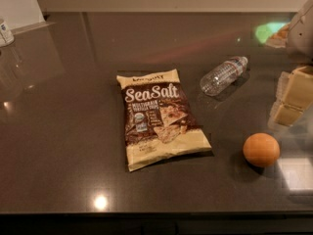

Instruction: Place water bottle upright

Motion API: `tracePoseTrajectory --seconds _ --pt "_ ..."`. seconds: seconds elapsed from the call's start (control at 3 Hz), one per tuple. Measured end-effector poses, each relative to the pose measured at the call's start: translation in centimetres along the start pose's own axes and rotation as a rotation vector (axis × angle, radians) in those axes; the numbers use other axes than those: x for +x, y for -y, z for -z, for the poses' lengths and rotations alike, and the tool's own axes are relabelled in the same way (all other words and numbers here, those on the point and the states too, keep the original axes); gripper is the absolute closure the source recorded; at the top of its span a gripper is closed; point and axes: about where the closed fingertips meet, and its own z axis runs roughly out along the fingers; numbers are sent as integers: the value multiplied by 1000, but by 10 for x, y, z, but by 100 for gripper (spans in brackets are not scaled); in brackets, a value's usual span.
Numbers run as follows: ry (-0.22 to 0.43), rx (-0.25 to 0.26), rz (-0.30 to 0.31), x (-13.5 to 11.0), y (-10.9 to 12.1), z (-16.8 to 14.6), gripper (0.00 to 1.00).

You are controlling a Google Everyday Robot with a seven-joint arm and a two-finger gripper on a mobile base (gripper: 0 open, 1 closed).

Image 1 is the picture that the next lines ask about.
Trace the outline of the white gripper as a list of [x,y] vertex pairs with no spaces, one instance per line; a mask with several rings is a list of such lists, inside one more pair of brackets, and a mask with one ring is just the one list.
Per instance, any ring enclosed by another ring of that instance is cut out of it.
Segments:
[[[291,20],[287,53],[298,64],[313,64],[313,0],[307,0]],[[285,106],[305,111],[313,103],[313,67],[283,71],[276,98]]]

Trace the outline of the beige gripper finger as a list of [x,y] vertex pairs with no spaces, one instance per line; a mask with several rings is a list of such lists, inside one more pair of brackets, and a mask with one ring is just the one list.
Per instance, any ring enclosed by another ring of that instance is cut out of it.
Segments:
[[276,101],[272,106],[270,119],[280,125],[292,126],[302,115],[302,111]]

